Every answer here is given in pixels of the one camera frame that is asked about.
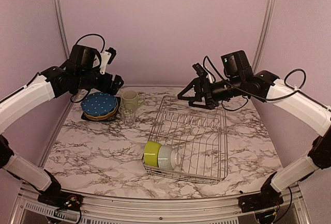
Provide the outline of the pale green mug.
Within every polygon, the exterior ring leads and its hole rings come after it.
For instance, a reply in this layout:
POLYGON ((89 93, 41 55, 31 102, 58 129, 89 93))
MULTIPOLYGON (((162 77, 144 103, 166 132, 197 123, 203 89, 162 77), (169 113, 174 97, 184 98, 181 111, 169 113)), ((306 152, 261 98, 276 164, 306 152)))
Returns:
POLYGON ((136 91, 124 91, 121 94, 121 99, 122 99, 122 104, 131 103, 135 105, 137 108, 140 108, 145 102, 145 98, 136 91))

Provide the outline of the blue dotted plate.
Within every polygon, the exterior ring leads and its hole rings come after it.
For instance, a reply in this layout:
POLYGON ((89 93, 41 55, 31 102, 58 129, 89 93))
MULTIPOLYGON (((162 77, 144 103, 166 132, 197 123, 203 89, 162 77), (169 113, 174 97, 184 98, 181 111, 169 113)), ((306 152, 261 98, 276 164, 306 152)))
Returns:
POLYGON ((89 94, 82 102, 81 109, 91 116, 102 116, 112 112, 117 106, 115 96, 103 92, 89 94))

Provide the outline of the clear glass cup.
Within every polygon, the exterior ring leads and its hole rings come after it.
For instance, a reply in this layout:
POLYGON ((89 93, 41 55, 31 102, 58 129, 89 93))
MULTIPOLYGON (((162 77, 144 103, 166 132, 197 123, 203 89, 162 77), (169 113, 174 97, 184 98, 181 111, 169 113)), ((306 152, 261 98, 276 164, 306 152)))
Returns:
POLYGON ((120 106, 121 119, 126 126, 133 126, 136 120, 137 106, 132 103, 124 103, 120 106))

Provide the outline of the yellow dotted plate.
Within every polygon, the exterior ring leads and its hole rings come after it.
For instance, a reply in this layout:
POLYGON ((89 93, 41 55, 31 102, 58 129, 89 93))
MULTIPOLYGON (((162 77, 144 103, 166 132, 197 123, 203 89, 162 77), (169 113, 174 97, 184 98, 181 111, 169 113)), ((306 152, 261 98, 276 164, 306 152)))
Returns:
POLYGON ((117 111, 118 111, 118 106, 116 106, 111 112, 101 115, 101 116, 92 116, 92 115, 88 115, 84 112, 81 117, 86 118, 87 120, 90 120, 90 121, 104 121, 104 120, 107 120, 107 119, 115 116, 117 111))

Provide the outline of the black floral square plate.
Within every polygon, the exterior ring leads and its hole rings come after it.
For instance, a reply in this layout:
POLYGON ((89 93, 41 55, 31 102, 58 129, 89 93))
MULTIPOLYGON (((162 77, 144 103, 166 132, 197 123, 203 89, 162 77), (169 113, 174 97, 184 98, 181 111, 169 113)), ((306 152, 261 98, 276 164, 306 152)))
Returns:
POLYGON ((117 111, 117 113, 116 113, 115 116, 113 116, 113 117, 111 117, 111 118, 109 118, 109 119, 107 119, 107 120, 104 120, 104 121, 91 121, 91 122, 108 122, 108 121, 113 121, 113 120, 116 118, 117 114, 119 113, 119 106, 120 106, 120 103, 121 103, 121 99, 120 99, 119 97, 116 97, 116 98, 117 98, 117 100, 118 100, 118 103, 117 103, 118 111, 117 111))

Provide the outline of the lime green bowl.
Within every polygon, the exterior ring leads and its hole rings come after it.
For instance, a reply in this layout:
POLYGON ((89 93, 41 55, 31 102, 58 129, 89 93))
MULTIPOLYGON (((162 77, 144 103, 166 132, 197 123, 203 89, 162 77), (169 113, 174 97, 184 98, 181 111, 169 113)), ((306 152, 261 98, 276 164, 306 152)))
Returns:
POLYGON ((144 163, 147 166, 158 167, 158 153, 161 143, 148 141, 144 148, 144 163))

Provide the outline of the white striped bowl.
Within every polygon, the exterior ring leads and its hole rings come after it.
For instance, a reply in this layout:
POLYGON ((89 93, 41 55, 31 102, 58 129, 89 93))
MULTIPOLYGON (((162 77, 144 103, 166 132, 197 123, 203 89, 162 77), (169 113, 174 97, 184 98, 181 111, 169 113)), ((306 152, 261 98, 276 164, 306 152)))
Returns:
POLYGON ((158 151, 158 167, 166 170, 174 170, 181 164, 182 158, 179 152, 169 145, 162 145, 158 151))

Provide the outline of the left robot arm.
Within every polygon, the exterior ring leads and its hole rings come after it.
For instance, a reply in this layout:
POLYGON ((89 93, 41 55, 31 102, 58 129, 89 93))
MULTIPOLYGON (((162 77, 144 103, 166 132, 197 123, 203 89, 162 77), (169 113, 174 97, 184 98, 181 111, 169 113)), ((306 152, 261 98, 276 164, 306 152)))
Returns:
POLYGON ((75 95, 82 89, 96 89, 115 95, 124 81, 119 75, 107 73, 106 68, 116 54, 114 48, 99 52, 75 44, 63 64, 36 73, 26 85, 1 100, 1 169, 31 184, 55 206, 66 199, 60 183, 51 173, 21 157, 3 134, 36 108, 66 93, 75 95))

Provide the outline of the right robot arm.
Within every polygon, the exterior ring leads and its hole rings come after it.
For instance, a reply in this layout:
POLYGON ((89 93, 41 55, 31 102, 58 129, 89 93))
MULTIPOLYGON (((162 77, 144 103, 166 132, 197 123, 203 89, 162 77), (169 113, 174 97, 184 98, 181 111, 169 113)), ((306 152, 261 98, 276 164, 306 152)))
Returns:
POLYGON ((311 150, 270 175, 259 193, 238 199, 242 212, 282 204, 281 193, 286 188, 305 180, 318 169, 330 167, 330 107, 306 95, 300 87, 290 86, 269 71, 253 73, 243 50, 223 55, 221 60, 224 66, 221 81, 216 82, 203 64, 196 63, 193 68, 198 76, 177 95, 178 99, 188 101, 191 107, 213 110, 233 97, 254 97, 287 111, 318 134, 311 150))

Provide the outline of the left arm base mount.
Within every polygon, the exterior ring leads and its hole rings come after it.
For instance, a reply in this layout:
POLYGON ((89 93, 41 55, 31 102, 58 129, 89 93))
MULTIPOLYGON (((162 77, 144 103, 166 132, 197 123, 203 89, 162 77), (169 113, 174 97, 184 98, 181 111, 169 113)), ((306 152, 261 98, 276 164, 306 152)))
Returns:
POLYGON ((40 194, 38 202, 56 207, 59 210, 79 211, 83 202, 83 196, 76 193, 60 191, 53 195, 40 194))

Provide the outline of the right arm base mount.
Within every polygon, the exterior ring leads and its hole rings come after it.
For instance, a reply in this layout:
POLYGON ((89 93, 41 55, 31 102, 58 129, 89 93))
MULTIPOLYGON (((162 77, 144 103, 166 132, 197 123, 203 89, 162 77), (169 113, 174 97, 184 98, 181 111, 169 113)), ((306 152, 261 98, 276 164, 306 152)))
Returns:
POLYGON ((238 198, 238 206, 243 213, 259 211, 265 208, 279 206, 283 203, 283 197, 278 192, 263 191, 238 198))

